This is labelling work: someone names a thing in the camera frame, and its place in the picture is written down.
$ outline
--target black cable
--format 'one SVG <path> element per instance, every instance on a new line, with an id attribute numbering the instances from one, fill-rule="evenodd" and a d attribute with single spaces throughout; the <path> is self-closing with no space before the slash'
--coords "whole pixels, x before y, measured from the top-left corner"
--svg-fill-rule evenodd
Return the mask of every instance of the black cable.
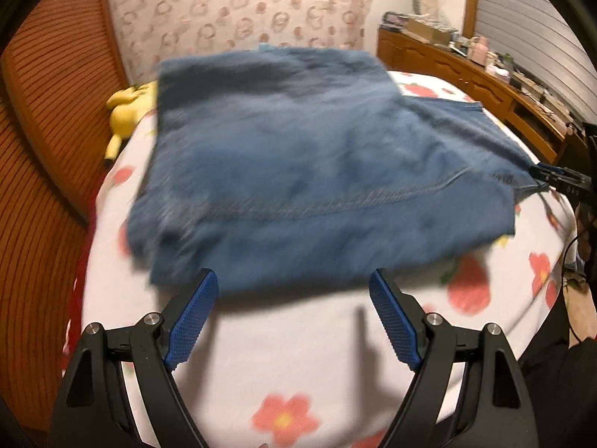
<path id="1" fill-rule="evenodd" d="M 562 287 L 561 287 L 562 295 L 563 295 L 563 268 L 564 268 L 564 264 L 566 263 L 566 255 L 568 254 L 568 250 L 570 249 L 570 246 L 572 244 L 574 244 L 574 242 L 579 240 L 580 237 L 583 236 L 588 231 L 589 231 L 589 229 L 585 230 L 582 234 L 577 234 L 577 236 L 573 240 L 571 240 L 570 243 L 566 246 L 566 249 L 564 249 L 563 256 L 562 256 L 562 283 L 560 283 L 560 285 L 562 285 Z M 574 338 L 578 340 L 578 343 L 580 343 L 580 342 L 582 342 L 582 340 L 580 340 L 578 335 L 576 335 L 576 332 L 574 331 L 574 329 L 572 328 L 572 324 L 570 323 L 570 315 L 568 313 L 568 305 L 566 305 L 565 298 L 564 298 L 564 305 L 566 307 L 566 319 L 568 320 L 568 328 L 572 332 L 572 335 L 574 335 Z"/>

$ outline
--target black clamp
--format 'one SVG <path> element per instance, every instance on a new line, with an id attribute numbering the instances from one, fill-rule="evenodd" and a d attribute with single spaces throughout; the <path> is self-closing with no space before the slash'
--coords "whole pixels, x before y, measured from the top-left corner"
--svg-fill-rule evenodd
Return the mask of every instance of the black clamp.
<path id="1" fill-rule="evenodd" d="M 522 374 L 498 325 L 477 332 L 453 327 L 439 314 L 425 314 L 382 270 L 371 276 L 369 292 L 398 359 L 415 372 L 380 448 L 429 446 L 454 362 L 466 367 L 443 446 L 538 446 Z M 171 372 L 188 359 L 217 296 L 216 275 L 205 269 L 162 313 L 147 314 L 133 327 L 88 325 L 65 373 L 47 446 L 149 447 L 137 431 L 122 374 L 121 362 L 133 362 L 160 446 L 208 448 Z"/>

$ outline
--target bedsheet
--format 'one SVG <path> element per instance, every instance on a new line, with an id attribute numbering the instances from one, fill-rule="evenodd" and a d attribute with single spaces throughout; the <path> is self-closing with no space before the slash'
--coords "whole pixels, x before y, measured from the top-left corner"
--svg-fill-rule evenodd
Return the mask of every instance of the bedsheet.
<path id="1" fill-rule="evenodd" d="M 405 94 L 471 100 L 435 77 L 390 75 Z M 97 195 L 83 326 L 92 321 L 107 329 L 131 325 L 168 301 L 148 283 L 147 271 L 132 262 L 126 242 L 126 219 L 153 147 L 155 124 L 155 112 L 141 119 Z M 559 259 L 575 233 L 575 221 L 568 201 L 555 192 L 532 195 L 516 205 L 515 214 L 515 236 L 401 272 L 396 281 L 426 311 L 439 312 L 453 325 L 480 329 L 490 321 L 500 324 L 518 357 L 556 299 Z M 125 364 L 124 373 L 139 432 L 146 443 L 158 446 L 132 364 Z M 262 443 L 374 448 L 412 373 L 395 358 L 363 286 L 284 302 L 218 301 L 189 361 L 175 370 L 174 378 L 212 448 Z M 440 419 L 454 411 L 461 378 L 462 367 L 455 366 Z"/>

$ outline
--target stitching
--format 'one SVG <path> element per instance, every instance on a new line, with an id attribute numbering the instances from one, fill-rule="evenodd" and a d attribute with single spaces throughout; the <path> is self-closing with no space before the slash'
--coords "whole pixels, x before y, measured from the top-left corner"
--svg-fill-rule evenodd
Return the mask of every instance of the stitching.
<path id="1" fill-rule="evenodd" d="M 184 217 L 186 223 L 198 220 L 293 220 L 317 215 L 333 214 L 359 208 L 374 207 L 388 203 L 398 202 L 423 193 L 435 192 L 450 185 L 457 178 L 461 177 L 470 168 L 461 169 L 450 178 L 431 187 L 422 189 L 413 188 L 401 192 L 390 192 L 387 190 L 373 190 L 358 194 L 350 199 L 338 199 L 328 203 L 312 204 L 306 207 L 284 206 L 267 208 L 255 200 L 245 200 L 228 205 L 210 204 L 207 201 L 193 203 L 188 200 L 179 202 L 169 207 L 169 213 L 176 217 Z"/>

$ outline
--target metal screw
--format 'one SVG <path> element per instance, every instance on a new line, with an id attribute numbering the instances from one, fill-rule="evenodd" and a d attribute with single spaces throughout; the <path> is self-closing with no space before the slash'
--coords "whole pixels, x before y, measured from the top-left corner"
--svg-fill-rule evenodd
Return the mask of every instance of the metal screw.
<path id="1" fill-rule="evenodd" d="M 427 315 L 427 321 L 431 323 L 431 325 L 438 326 L 442 324 L 444 319 L 440 314 L 430 313 L 429 315 Z"/>
<path id="2" fill-rule="evenodd" d="M 501 328 L 499 325 L 495 323 L 488 323 L 487 324 L 487 331 L 492 335 L 499 335 L 501 334 Z"/>
<path id="3" fill-rule="evenodd" d="M 90 323 L 89 325 L 87 325 L 85 327 L 85 333 L 88 333 L 89 335 L 96 334 L 97 332 L 99 332 L 99 330 L 100 330 L 99 323 Z"/>
<path id="4" fill-rule="evenodd" d="M 155 325 L 159 322 L 159 313 L 149 313 L 143 317 L 145 325 Z"/>

